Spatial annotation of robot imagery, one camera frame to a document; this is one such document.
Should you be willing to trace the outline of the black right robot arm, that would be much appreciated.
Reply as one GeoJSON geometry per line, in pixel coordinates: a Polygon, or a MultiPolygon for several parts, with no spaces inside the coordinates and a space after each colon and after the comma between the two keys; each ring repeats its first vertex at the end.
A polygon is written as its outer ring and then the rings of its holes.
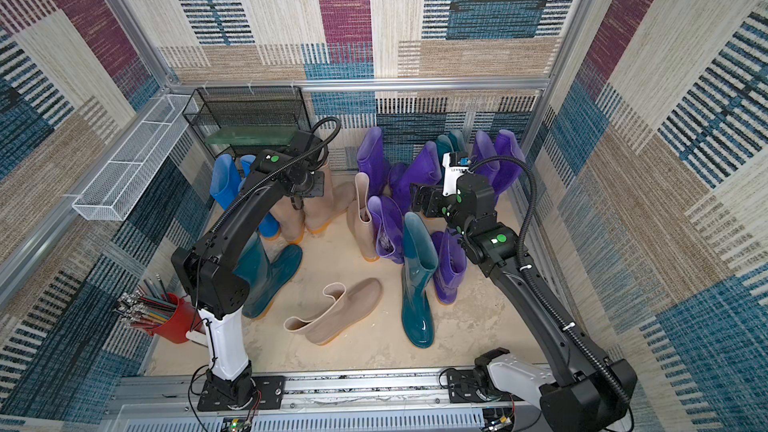
{"type": "Polygon", "coordinates": [[[536,406],[553,431],[601,431],[634,416],[634,369],[611,360],[575,323],[539,273],[523,231],[498,220],[484,176],[461,175],[449,195],[438,185],[412,184],[410,196],[414,211],[444,219],[457,233],[468,260],[515,307],[547,359],[551,376],[543,380],[509,355],[491,359],[486,370],[497,390],[536,406]]]}

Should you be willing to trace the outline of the teal boot front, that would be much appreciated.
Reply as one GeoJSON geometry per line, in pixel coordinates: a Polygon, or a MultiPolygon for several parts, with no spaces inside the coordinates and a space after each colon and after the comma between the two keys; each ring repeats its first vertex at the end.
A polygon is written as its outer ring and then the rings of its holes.
{"type": "Polygon", "coordinates": [[[439,259],[430,232],[414,212],[404,215],[403,254],[401,323],[409,341],[426,349],[435,337],[426,287],[437,271],[439,259]]]}

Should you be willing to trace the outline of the beige boot front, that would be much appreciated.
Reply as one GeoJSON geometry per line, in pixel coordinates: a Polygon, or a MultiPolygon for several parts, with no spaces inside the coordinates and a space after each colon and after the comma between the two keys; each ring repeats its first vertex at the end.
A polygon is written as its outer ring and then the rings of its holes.
{"type": "Polygon", "coordinates": [[[278,222],[281,234],[289,244],[298,245],[302,241],[305,214],[303,210],[294,207],[290,198],[282,197],[271,207],[270,214],[278,222]]]}

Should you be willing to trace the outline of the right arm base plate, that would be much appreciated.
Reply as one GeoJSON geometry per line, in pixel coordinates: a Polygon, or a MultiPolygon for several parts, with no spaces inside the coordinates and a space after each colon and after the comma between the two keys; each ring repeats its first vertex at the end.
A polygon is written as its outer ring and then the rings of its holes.
{"type": "Polygon", "coordinates": [[[512,400],[509,393],[493,388],[474,369],[446,368],[440,372],[438,384],[448,392],[449,401],[452,404],[482,404],[512,400]]]}

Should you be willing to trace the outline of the short purple boot front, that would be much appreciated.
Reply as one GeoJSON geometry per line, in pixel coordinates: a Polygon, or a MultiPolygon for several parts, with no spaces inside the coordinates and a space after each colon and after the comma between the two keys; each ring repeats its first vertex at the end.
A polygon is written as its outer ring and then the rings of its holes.
{"type": "Polygon", "coordinates": [[[392,195],[401,212],[406,213],[411,204],[412,183],[436,185],[442,178],[436,144],[433,141],[426,142],[414,161],[400,169],[401,173],[392,182],[392,195]]]}

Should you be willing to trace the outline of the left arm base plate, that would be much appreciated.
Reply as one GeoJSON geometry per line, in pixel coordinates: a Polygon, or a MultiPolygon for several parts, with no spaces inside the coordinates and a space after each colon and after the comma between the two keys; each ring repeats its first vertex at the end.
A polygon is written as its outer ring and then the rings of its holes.
{"type": "Polygon", "coordinates": [[[198,412],[277,410],[281,407],[285,376],[251,376],[235,381],[209,374],[197,403],[198,412]]]}

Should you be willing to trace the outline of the short purple boot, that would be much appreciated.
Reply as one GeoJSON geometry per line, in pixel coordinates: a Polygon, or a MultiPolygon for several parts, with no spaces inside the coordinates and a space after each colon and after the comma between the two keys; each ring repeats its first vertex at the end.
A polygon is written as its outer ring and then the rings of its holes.
{"type": "Polygon", "coordinates": [[[397,162],[391,166],[387,177],[387,183],[391,191],[394,191],[397,185],[400,183],[407,168],[408,165],[403,162],[397,162]]]}
{"type": "Polygon", "coordinates": [[[426,142],[414,161],[400,169],[401,173],[392,182],[392,195],[401,212],[406,213],[411,204],[412,183],[436,185],[442,178],[436,144],[433,141],[426,142]]]}

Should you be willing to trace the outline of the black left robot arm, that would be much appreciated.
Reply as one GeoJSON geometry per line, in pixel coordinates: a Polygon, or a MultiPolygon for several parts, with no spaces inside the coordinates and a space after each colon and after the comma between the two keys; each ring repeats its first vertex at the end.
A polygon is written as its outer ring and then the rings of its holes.
{"type": "Polygon", "coordinates": [[[184,291],[194,300],[207,339],[210,360],[202,401],[238,410],[256,396],[242,335],[242,308],[251,286],[235,270],[251,236],[280,199],[322,194],[324,176],[318,169],[332,140],[298,131],[288,147],[262,150],[217,222],[191,248],[179,247],[172,255],[173,267],[184,291]]]}

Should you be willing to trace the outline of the short beige boot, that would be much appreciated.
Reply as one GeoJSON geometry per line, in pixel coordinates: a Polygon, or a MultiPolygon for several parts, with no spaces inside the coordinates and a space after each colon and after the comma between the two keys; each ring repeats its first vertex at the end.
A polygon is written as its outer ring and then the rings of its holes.
{"type": "Polygon", "coordinates": [[[285,331],[305,337],[310,343],[323,346],[349,327],[368,317],[378,306],[384,288],[376,278],[364,279],[351,288],[334,282],[323,289],[332,300],[325,310],[309,318],[292,316],[283,323],[285,331]]]}

